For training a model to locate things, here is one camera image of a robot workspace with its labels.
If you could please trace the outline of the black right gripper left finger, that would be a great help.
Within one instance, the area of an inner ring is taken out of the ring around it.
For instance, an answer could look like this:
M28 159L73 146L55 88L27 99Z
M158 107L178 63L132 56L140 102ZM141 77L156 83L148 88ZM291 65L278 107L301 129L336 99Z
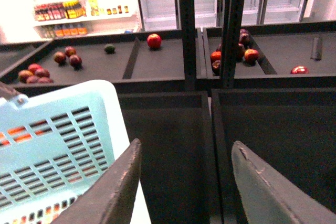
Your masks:
M142 223L141 158L142 144L136 138L52 223Z

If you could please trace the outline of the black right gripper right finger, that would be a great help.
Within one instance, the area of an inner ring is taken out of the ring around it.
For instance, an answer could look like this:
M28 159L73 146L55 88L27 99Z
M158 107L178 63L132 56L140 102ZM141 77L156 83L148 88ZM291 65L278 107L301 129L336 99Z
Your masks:
M248 223L335 223L335 214L240 141L232 146L235 182Z

